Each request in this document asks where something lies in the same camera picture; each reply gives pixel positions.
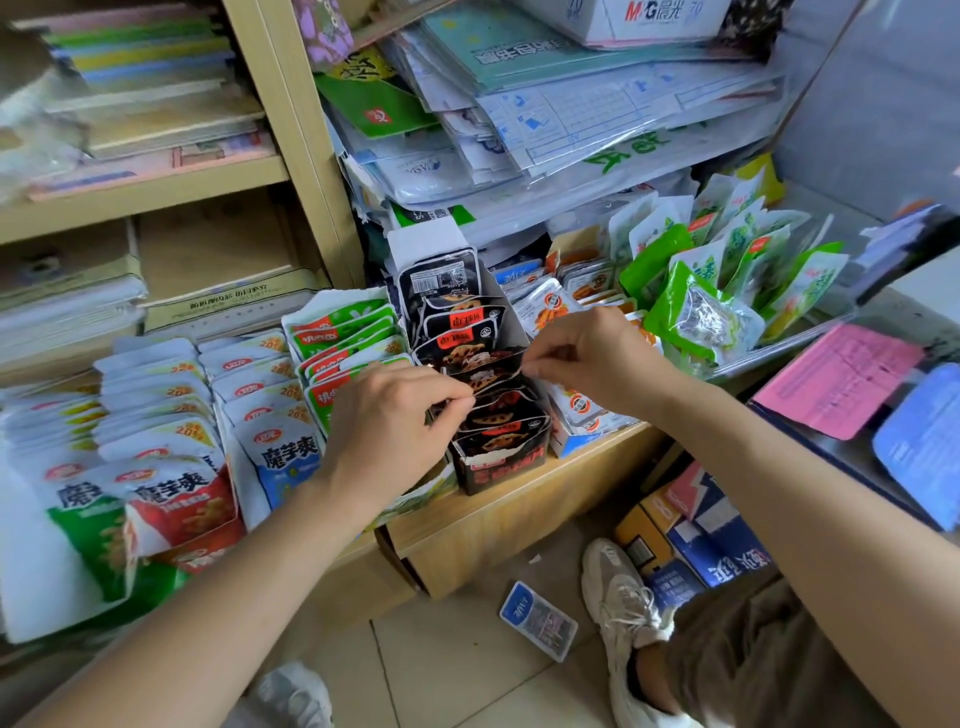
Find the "left hand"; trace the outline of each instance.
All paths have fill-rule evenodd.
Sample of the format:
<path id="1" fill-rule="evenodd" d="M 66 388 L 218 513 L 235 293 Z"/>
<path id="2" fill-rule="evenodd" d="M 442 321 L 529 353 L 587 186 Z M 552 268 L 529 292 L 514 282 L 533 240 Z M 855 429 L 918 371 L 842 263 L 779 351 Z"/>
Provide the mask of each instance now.
<path id="1" fill-rule="evenodd" d="M 444 400 L 427 425 L 426 410 Z M 473 403 L 468 384 L 430 367 L 371 364 L 337 392 L 322 471 L 373 519 L 444 456 Z"/>

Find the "forearm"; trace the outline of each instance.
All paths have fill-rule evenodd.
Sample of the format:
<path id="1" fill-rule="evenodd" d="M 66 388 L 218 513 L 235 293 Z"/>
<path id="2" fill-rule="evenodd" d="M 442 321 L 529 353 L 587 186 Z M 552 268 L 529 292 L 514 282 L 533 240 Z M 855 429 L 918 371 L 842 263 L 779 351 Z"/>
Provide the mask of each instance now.
<path id="1" fill-rule="evenodd" d="M 714 475 L 856 675 L 902 725 L 957 711 L 960 550 L 762 421 L 685 379 L 658 424 Z"/>
<path id="2" fill-rule="evenodd" d="M 219 726 L 326 568 L 366 525 L 318 478 L 25 719 L 29 726 Z"/>

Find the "grout line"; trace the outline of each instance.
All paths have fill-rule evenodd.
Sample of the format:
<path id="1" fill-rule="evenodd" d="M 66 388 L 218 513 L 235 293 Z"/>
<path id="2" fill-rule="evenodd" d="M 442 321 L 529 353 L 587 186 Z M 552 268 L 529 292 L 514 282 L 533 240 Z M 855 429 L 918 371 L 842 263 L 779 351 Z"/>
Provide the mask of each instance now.
<path id="1" fill-rule="evenodd" d="M 574 653 L 574 652 L 579 652 L 583 647 L 585 647 L 587 644 L 589 644 L 589 642 L 590 642 L 590 640 L 584 640 L 581 644 L 578 644 L 578 645 L 575 646 L 575 647 L 570 647 L 570 651 L 566 653 L 566 659 L 564 660 L 564 663 L 566 662 L 566 660 L 569 660 L 569 659 L 573 656 L 573 653 Z M 464 725 L 464 723 L 466 723 L 468 720 L 470 720 L 470 719 L 473 718 L 473 717 L 476 717 L 476 716 L 480 715 L 481 713 L 483 713 L 485 710 L 487 710 L 490 706 L 494 705 L 495 703 L 500 702 L 500 701 L 503 700 L 505 697 L 507 697 L 507 695 L 509 695 L 511 692 L 516 692 L 516 691 L 518 691 L 520 688 L 522 688 L 524 685 L 526 685 L 527 683 L 529 683 L 529 682 L 530 682 L 531 680 L 533 680 L 535 677 L 539 677 L 540 675 L 543 675 L 543 674 L 544 674 L 547 670 L 549 670 L 550 668 L 552 668 L 552 667 L 558 667 L 558 666 L 560 666 L 560 665 L 562 665 L 562 664 L 563 664 L 563 663 L 558 663 L 558 662 L 552 662 L 552 661 L 551 661 L 551 663 L 550 663 L 548 666 L 546 666 L 544 669 L 538 670 L 537 672 L 535 672 L 534 674 L 532 674 L 530 677 L 528 677 L 526 680 L 524 680 L 523 682 L 521 682 L 519 685 L 516 685 L 516 686 L 510 688 L 508 691 L 504 692 L 504 693 L 503 693 L 502 695 L 500 695 L 499 697 L 494 698 L 494 699 L 491 700 L 489 703 L 487 703 L 487 705 L 485 705 L 483 708 L 481 708 L 481 709 L 478 710 L 478 711 L 475 711 L 474 713 L 471 713 L 469 716 L 465 717 L 463 720 L 461 720 L 461 721 L 460 721 L 459 723 L 457 723 L 456 725 L 451 726 L 451 728 L 460 728 L 460 726 Z"/>
<path id="2" fill-rule="evenodd" d="M 400 714 L 396 711 L 394 691 L 390 687 L 390 676 L 387 674 L 387 664 L 383 661 L 383 650 L 380 649 L 380 638 L 376 636 L 376 627 L 373 626 L 372 619 L 370 620 L 370 631 L 373 632 L 373 641 L 376 643 L 376 656 L 380 658 L 380 669 L 383 671 L 383 681 L 387 684 L 387 694 L 390 696 L 390 707 L 394 709 L 396 728 L 400 728 Z"/>

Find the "paper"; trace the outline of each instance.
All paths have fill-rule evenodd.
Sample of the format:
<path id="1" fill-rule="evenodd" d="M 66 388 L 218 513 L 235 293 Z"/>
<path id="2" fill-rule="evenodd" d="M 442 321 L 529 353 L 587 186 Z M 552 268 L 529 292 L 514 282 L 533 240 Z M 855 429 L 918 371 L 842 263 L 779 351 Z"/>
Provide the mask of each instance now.
<path id="1" fill-rule="evenodd" d="M 874 436 L 874 452 L 944 530 L 960 519 L 960 366 L 933 370 Z"/>
<path id="2" fill-rule="evenodd" d="M 924 357 L 900 339 L 843 324 L 761 389 L 754 401 L 838 440 L 850 440 Z"/>

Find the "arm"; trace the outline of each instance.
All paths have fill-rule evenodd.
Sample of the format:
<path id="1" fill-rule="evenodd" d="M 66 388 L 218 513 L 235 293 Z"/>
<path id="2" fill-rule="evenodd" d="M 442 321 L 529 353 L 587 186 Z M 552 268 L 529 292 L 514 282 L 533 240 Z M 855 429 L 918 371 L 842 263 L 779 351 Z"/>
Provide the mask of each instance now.
<path id="1" fill-rule="evenodd" d="M 424 412 L 447 399 L 424 425 Z M 443 457 L 473 397 L 432 369 L 391 366 L 372 368 L 337 401 L 318 476 L 20 725 L 223 722 L 327 567 Z"/>
<path id="2" fill-rule="evenodd" d="M 613 309 L 561 319 L 524 372 L 656 425 L 713 474 L 853 672 L 901 725 L 950 725 L 960 674 L 960 550 L 683 375 Z"/>

